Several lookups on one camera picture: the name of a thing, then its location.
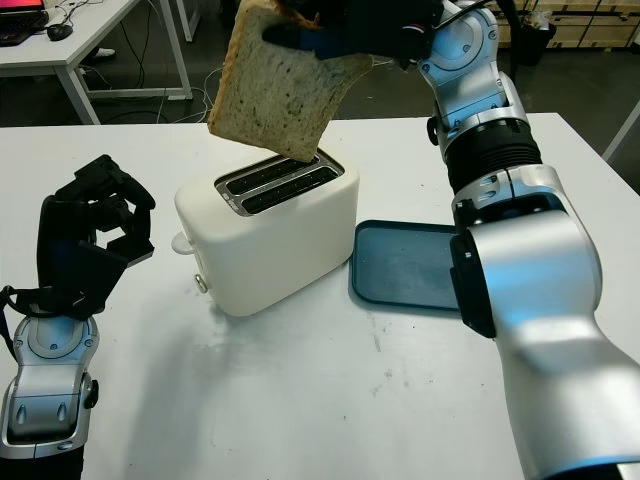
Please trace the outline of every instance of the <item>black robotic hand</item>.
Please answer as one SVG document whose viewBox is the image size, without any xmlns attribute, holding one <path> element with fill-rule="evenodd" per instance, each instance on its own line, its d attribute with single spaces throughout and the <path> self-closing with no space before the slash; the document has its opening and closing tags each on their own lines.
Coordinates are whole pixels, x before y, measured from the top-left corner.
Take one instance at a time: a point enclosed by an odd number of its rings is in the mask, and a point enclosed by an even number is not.
<svg viewBox="0 0 640 480">
<path fill-rule="evenodd" d="M 285 8 L 316 22 L 318 30 L 282 24 L 264 40 L 314 51 L 321 59 L 353 53 L 381 55 L 408 63 L 428 58 L 442 16 L 441 0 L 281 0 Z"/>
</svg>

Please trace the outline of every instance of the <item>computer monitor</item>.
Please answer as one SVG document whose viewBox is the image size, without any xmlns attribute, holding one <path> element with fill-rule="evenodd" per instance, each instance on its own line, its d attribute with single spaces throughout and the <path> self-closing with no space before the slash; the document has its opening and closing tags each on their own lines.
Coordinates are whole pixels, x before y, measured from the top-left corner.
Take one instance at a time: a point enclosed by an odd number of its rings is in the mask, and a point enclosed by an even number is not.
<svg viewBox="0 0 640 480">
<path fill-rule="evenodd" d="M 0 13 L 44 10 L 44 0 L 0 0 Z"/>
</svg>

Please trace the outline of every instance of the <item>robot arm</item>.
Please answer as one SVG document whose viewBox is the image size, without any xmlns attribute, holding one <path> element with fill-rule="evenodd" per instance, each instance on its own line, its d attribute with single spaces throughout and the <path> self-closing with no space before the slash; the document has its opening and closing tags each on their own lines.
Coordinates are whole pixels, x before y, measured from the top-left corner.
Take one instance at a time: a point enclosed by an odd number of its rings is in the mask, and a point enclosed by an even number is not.
<svg viewBox="0 0 640 480">
<path fill-rule="evenodd" d="M 596 324 L 598 254 L 555 170 L 542 164 L 513 82 L 497 68 L 495 17 L 470 2 L 394 2 L 408 17 L 389 15 L 385 3 L 347 4 L 342 49 L 322 32 L 292 35 L 290 27 L 264 37 L 319 57 L 331 56 L 326 44 L 334 56 L 360 51 L 417 64 L 435 93 L 428 134 L 455 195 L 451 275 L 462 319 L 498 345 L 525 477 L 638 478 L 640 367 Z M 378 17 L 391 19 L 381 28 Z M 384 48 L 368 40 L 387 31 Z"/>
<path fill-rule="evenodd" d="M 106 155 L 75 176 L 42 205 L 40 288 L 0 292 L 0 334 L 18 363 L 0 416 L 0 471 L 7 478 L 80 478 L 99 394 L 88 372 L 100 338 L 93 314 L 104 309 L 124 270 L 153 253 L 155 202 L 137 181 Z M 127 201 L 136 205 L 133 213 Z M 106 249 L 95 245 L 96 229 L 116 227 L 122 237 Z M 6 305 L 26 315 L 13 339 Z"/>
</svg>

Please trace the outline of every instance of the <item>table surface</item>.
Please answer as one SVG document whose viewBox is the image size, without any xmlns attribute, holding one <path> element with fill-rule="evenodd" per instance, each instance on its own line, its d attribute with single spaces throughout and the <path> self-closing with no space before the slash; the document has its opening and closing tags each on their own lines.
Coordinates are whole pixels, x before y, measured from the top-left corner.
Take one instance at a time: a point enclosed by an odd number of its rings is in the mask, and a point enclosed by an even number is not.
<svg viewBox="0 0 640 480">
<path fill-rule="evenodd" d="M 530 119 L 600 252 L 600 325 L 640 360 L 640 198 L 558 115 Z M 425 125 L 330 124 L 323 148 L 361 173 L 359 221 L 451 223 Z M 36 285 L 42 199 L 100 154 L 157 199 L 154 257 L 125 273 L 97 316 L 90 372 L 102 388 L 84 478 L 522 478 L 495 344 L 455 316 L 366 307 L 348 293 L 346 265 L 244 319 L 198 292 L 193 259 L 170 247 L 180 230 L 173 195 L 252 148 L 203 124 L 2 129 L 0 144 L 2 285 Z M 16 367 L 0 350 L 4 388 Z"/>
<path fill-rule="evenodd" d="M 0 48 L 0 74 L 2 69 L 68 65 L 100 35 L 105 34 L 114 17 L 132 8 L 138 0 L 90 0 L 79 7 L 71 17 L 73 33 L 64 40 L 52 42 L 49 37 L 32 35 L 20 45 Z M 67 0 L 62 6 L 69 11 Z M 59 8 L 50 10 L 49 25 L 59 23 L 64 13 Z"/>
</svg>

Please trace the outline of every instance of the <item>computer mouse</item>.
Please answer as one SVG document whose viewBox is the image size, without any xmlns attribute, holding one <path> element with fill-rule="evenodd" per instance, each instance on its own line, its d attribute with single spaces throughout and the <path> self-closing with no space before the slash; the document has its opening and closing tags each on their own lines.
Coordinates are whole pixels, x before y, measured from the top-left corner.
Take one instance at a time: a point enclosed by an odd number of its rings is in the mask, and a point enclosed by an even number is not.
<svg viewBox="0 0 640 480">
<path fill-rule="evenodd" d="M 71 25 L 63 25 L 62 23 L 54 23 L 47 27 L 47 35 L 52 42 L 59 42 L 64 40 L 73 33 L 73 27 Z"/>
</svg>

